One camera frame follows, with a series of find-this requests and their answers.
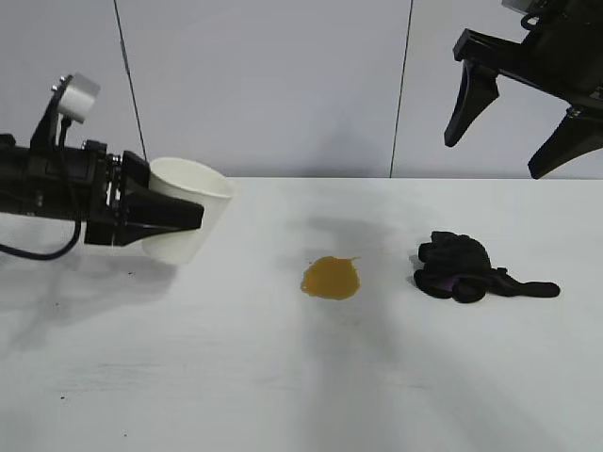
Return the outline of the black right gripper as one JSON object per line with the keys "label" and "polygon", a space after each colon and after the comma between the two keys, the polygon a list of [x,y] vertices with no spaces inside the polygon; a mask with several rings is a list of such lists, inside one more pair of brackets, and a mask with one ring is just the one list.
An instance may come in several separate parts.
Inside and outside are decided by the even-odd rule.
{"label": "black right gripper", "polygon": [[570,106],[553,134],[530,159],[538,180],[564,164],[602,148],[602,3],[600,1],[506,1],[523,13],[528,34],[504,40],[465,29],[453,47],[463,62],[456,104],[444,132],[455,146],[472,122],[499,96],[506,76]]}

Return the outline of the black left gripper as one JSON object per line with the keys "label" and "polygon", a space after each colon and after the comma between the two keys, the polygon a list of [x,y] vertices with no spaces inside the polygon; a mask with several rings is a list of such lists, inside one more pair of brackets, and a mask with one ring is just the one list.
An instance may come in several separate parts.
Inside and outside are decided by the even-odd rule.
{"label": "black left gripper", "polygon": [[31,213],[80,219],[89,245],[127,246],[156,235],[199,230],[204,207],[153,191],[150,176],[150,165],[135,153],[124,151],[121,162],[95,140],[80,149],[68,147],[62,156],[57,151],[33,153],[27,161]]}

